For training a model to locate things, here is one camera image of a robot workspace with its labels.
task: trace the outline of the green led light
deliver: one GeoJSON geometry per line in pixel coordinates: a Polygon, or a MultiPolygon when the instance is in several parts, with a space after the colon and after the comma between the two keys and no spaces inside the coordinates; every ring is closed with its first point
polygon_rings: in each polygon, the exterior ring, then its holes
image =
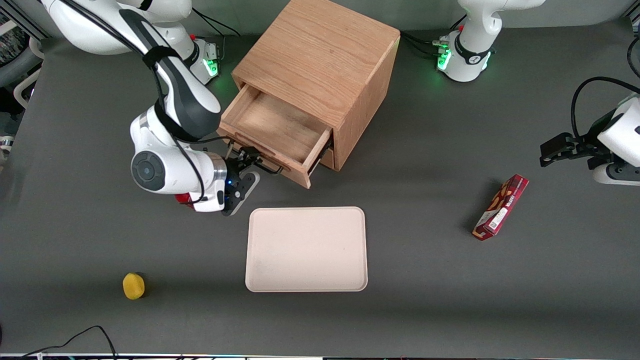
{"type": "Polygon", "coordinates": [[[211,75],[212,77],[218,75],[218,62],[216,60],[202,59],[202,62],[207,68],[207,72],[209,72],[209,75],[211,75]]]}
{"type": "Polygon", "coordinates": [[[447,50],[444,54],[440,55],[440,59],[438,59],[438,68],[440,70],[445,70],[449,64],[449,59],[451,59],[451,50],[447,50]]]}
{"type": "Polygon", "coordinates": [[[486,55],[486,60],[484,61],[484,65],[482,65],[482,69],[486,69],[486,64],[489,63],[489,58],[491,57],[491,51],[489,51],[489,53],[487,53],[486,55]]]}

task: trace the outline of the black wire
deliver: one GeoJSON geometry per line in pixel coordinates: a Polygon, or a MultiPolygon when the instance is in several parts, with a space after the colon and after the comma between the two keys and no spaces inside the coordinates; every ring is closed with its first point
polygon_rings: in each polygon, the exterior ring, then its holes
{"type": "Polygon", "coordinates": [[[456,21],[455,24],[451,25],[451,27],[449,28],[449,30],[453,30],[456,28],[456,26],[458,26],[459,23],[462,22],[462,20],[464,20],[467,17],[467,14],[465,14],[463,17],[460,18],[460,20],[456,21]]]}
{"type": "Polygon", "coordinates": [[[228,137],[228,136],[217,136],[215,138],[210,138],[210,139],[202,139],[202,140],[198,140],[198,141],[194,141],[194,142],[187,142],[184,140],[180,140],[184,143],[190,143],[193,145],[197,145],[197,144],[201,144],[201,143],[210,143],[210,142],[214,142],[214,141],[218,141],[218,140],[222,140],[222,139],[227,139],[227,140],[233,140],[232,138],[228,137]]]}
{"type": "Polygon", "coordinates": [[[220,34],[220,36],[222,37],[222,55],[220,56],[220,60],[224,60],[225,59],[225,54],[227,53],[227,50],[225,49],[227,46],[227,36],[225,34],[223,34],[220,30],[218,30],[218,28],[216,28],[213,24],[211,24],[207,18],[205,18],[204,15],[202,15],[202,13],[198,12],[198,10],[195,10],[196,14],[198,14],[198,16],[200,16],[200,18],[207,23],[207,25],[209,25],[210,27],[213,28],[213,30],[215,30],[218,34],[220,34]]]}
{"type": "Polygon", "coordinates": [[[418,50],[422,54],[429,55],[429,56],[436,55],[436,52],[426,51],[425,49],[420,48],[417,44],[413,43],[413,42],[418,42],[420,44],[429,44],[429,45],[431,45],[431,42],[428,42],[428,41],[423,40],[421,38],[417,38],[417,37],[415,37],[415,36],[413,36],[411,34],[407,34],[404,31],[400,31],[400,37],[404,38],[405,40],[407,40],[406,41],[407,44],[411,45],[414,49],[418,50]]]}
{"type": "Polygon", "coordinates": [[[633,71],[634,74],[640,78],[640,72],[634,65],[633,59],[631,58],[631,53],[633,52],[634,46],[638,42],[638,40],[640,40],[640,38],[636,37],[634,41],[632,41],[631,44],[629,44],[629,48],[627,49],[627,62],[629,63],[629,67],[631,68],[631,71],[633,71]]]}
{"type": "Polygon", "coordinates": [[[590,78],[585,80],[584,82],[582,82],[582,84],[580,84],[580,86],[578,86],[577,89],[575,89],[575,93],[573,93],[573,99],[571,100],[571,129],[573,130],[573,136],[575,137],[575,139],[578,141],[578,143],[580,144],[580,146],[586,150],[587,152],[589,152],[592,156],[596,156],[595,153],[591,150],[591,149],[587,149],[584,146],[584,140],[582,139],[582,137],[580,137],[580,134],[578,134],[578,126],[576,125],[576,121],[575,121],[575,105],[578,101],[578,95],[580,95],[580,91],[582,91],[582,89],[589,83],[592,83],[594,81],[605,81],[608,83],[613,83],[619,86],[622,86],[623,88],[626,88],[627,90],[631,90],[637,94],[640,94],[640,88],[637,88],[629,83],[626,83],[622,80],[618,80],[618,79],[614,79],[614,78],[608,78],[606,76],[596,76],[594,78],[590,78]]]}
{"type": "Polygon", "coordinates": [[[409,45],[411,45],[414,49],[416,49],[416,50],[420,51],[422,54],[430,55],[430,56],[432,56],[432,55],[436,55],[436,53],[435,53],[435,52],[429,52],[429,51],[426,51],[426,50],[424,50],[424,49],[421,49],[418,45],[414,44],[414,43],[413,43],[413,42],[411,42],[411,41],[407,41],[406,43],[407,43],[407,44],[409,44],[409,45]]]}
{"type": "MultiPolygon", "coordinates": [[[[164,108],[164,94],[162,92],[162,87],[160,86],[160,79],[158,79],[158,76],[155,71],[153,71],[153,73],[154,73],[154,79],[156,81],[156,87],[158,90],[158,98],[159,98],[158,103],[160,104],[160,108],[162,108],[162,111],[166,113],[166,110],[164,108]]],[[[189,165],[191,165],[191,168],[193,169],[193,172],[196,174],[196,177],[198,178],[198,182],[200,183],[200,197],[198,198],[198,200],[183,202],[183,204],[193,205],[193,204],[197,204],[200,201],[206,200],[204,196],[204,181],[202,181],[202,175],[200,175],[200,172],[198,171],[198,168],[196,167],[196,165],[193,163],[193,160],[191,160],[189,155],[187,155],[187,152],[182,148],[182,146],[180,146],[180,143],[175,138],[175,136],[173,136],[173,134],[171,133],[169,133],[169,135],[171,135],[171,138],[173,139],[175,146],[178,147],[178,150],[180,151],[180,153],[184,156],[185,159],[187,159],[187,161],[189,162],[189,165]]]]}
{"type": "Polygon", "coordinates": [[[636,4],[633,9],[627,11],[627,16],[631,16],[631,13],[638,9],[638,6],[640,6],[640,4],[636,4]]]}
{"type": "Polygon", "coordinates": [[[175,146],[178,147],[178,150],[182,153],[184,158],[187,159],[187,161],[189,162],[189,165],[191,165],[191,168],[193,168],[193,172],[196,173],[196,177],[198,178],[198,182],[200,182],[200,197],[198,198],[198,200],[189,201],[189,202],[182,202],[181,204],[193,205],[193,204],[199,203],[200,201],[207,200],[207,198],[204,196],[204,181],[202,181],[202,176],[200,175],[200,172],[198,171],[198,168],[196,168],[196,165],[193,163],[193,160],[191,160],[189,155],[187,155],[187,152],[182,148],[182,146],[180,146],[180,143],[178,142],[178,139],[176,139],[175,136],[173,136],[173,135],[171,135],[171,138],[173,139],[173,142],[175,143],[175,146]]]}
{"type": "Polygon", "coordinates": [[[231,26],[227,26],[227,25],[225,25],[224,23],[222,23],[222,22],[220,22],[220,21],[218,21],[218,20],[216,20],[216,19],[213,19],[212,17],[208,17],[208,16],[204,15],[203,13],[199,12],[196,8],[192,8],[192,9],[193,9],[193,11],[194,11],[196,14],[198,14],[200,17],[207,18],[207,19],[209,19],[209,20],[211,20],[211,21],[215,22],[216,24],[219,24],[219,25],[221,25],[221,26],[224,26],[225,28],[227,28],[227,29],[229,29],[229,30],[233,31],[234,33],[236,33],[236,35],[237,35],[237,36],[240,36],[240,33],[239,33],[239,32],[237,32],[237,31],[236,31],[236,29],[232,28],[231,26]]]}
{"type": "Polygon", "coordinates": [[[109,338],[109,335],[107,335],[107,332],[100,325],[94,325],[94,326],[91,326],[91,327],[81,331],[81,332],[78,332],[77,334],[73,335],[69,340],[67,340],[66,343],[64,343],[62,345],[55,345],[55,346],[51,346],[51,347],[40,348],[38,350],[34,350],[32,352],[28,352],[27,354],[24,354],[23,356],[17,357],[16,359],[17,360],[21,360],[21,359],[25,359],[25,358],[27,358],[29,356],[32,356],[33,354],[37,354],[37,353],[40,353],[40,352],[44,352],[44,351],[51,350],[51,349],[54,349],[54,348],[63,348],[65,346],[67,346],[75,338],[77,338],[78,336],[86,333],[87,331],[89,331],[91,329],[95,329],[95,328],[98,328],[98,329],[100,329],[100,331],[102,331],[104,337],[107,339],[107,342],[109,343],[109,348],[111,349],[111,355],[113,355],[113,360],[116,360],[115,347],[113,347],[113,343],[111,342],[111,339],[109,338]]]}
{"type": "MultiPolygon", "coordinates": [[[[114,37],[116,40],[118,40],[119,42],[123,43],[124,46],[128,47],[129,49],[131,49],[132,51],[134,51],[135,53],[138,53],[140,56],[142,56],[142,51],[140,51],[140,49],[138,49],[137,47],[135,47],[132,43],[130,43],[130,41],[128,41],[126,38],[124,38],[123,36],[121,36],[117,31],[115,31],[115,29],[113,29],[113,27],[111,27],[108,23],[104,22],[100,17],[96,16],[94,13],[90,12],[89,10],[83,8],[82,6],[74,3],[73,1],[69,1],[69,0],[61,0],[65,5],[69,6],[71,9],[75,10],[76,12],[80,13],[85,19],[91,21],[92,23],[94,23],[96,26],[98,26],[100,29],[102,29],[103,31],[105,31],[107,34],[111,35],[112,37],[114,37]]],[[[162,91],[162,86],[160,84],[160,80],[158,79],[158,75],[157,73],[152,70],[152,73],[154,75],[154,81],[156,82],[156,87],[157,87],[157,92],[158,92],[158,98],[159,98],[159,103],[160,103],[160,107],[162,108],[162,110],[166,113],[166,110],[164,108],[164,94],[162,91]]],[[[184,151],[184,149],[182,148],[182,146],[180,146],[180,144],[178,143],[178,141],[176,140],[176,138],[171,134],[171,137],[173,138],[173,142],[175,142],[176,146],[178,147],[178,150],[182,153],[182,155],[185,157],[185,159],[187,159],[187,161],[189,162],[189,164],[191,165],[191,168],[193,168],[193,171],[196,174],[196,177],[198,178],[198,181],[200,182],[200,198],[196,201],[190,201],[187,202],[186,204],[196,204],[197,202],[206,200],[205,196],[204,196],[204,182],[202,181],[202,176],[200,175],[200,172],[198,171],[198,168],[196,167],[196,165],[193,163],[193,161],[191,160],[191,158],[187,155],[187,153],[184,151]]]]}
{"type": "Polygon", "coordinates": [[[419,42],[420,44],[431,45],[430,41],[423,40],[421,38],[417,38],[409,33],[405,33],[404,31],[400,31],[400,36],[406,38],[407,40],[413,40],[415,42],[419,42]]]}

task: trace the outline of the gray table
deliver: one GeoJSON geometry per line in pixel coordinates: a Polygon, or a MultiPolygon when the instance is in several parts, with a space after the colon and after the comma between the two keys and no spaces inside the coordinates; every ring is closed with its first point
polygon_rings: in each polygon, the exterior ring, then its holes
{"type": "MultiPolygon", "coordinates": [[[[631,40],[627,20],[507,29],[469,84],[401,44],[387,99],[344,170],[319,167],[311,190],[263,176],[232,218],[194,213],[131,179],[129,123],[156,96],[139,59],[50,44],[0,176],[2,350],[100,324],[123,353],[637,359],[640,189],[595,183],[584,160],[538,165],[539,145],[570,129],[581,81],[638,83],[625,61],[631,40]],[[498,237],[471,237],[515,173],[531,183],[498,237]],[[253,209],[352,205],[367,215],[364,291],[244,287],[253,209]],[[146,274],[147,298],[124,297],[127,272],[146,274]]],[[[253,41],[228,41],[211,85],[223,106],[253,41]]],[[[580,127],[626,95],[585,89],[580,127]]],[[[96,332],[66,351],[108,347],[96,332]]]]}

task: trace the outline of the wooden drawer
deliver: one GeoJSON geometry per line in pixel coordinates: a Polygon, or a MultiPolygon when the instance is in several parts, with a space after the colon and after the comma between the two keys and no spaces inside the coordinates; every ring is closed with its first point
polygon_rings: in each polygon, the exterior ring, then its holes
{"type": "Polygon", "coordinates": [[[222,114],[218,133],[243,146],[254,146],[267,166],[282,167],[284,176],[310,188],[309,175],[332,130],[293,105],[245,85],[222,114]]]}

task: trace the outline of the wooden cabinet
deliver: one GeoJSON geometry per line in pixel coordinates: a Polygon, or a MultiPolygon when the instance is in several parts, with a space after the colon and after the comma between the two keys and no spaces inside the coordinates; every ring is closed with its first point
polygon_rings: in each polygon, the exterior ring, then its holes
{"type": "Polygon", "coordinates": [[[319,157],[340,170],[378,110],[399,39],[329,0],[291,0],[233,70],[240,92],[218,133],[309,188],[319,157]]]}

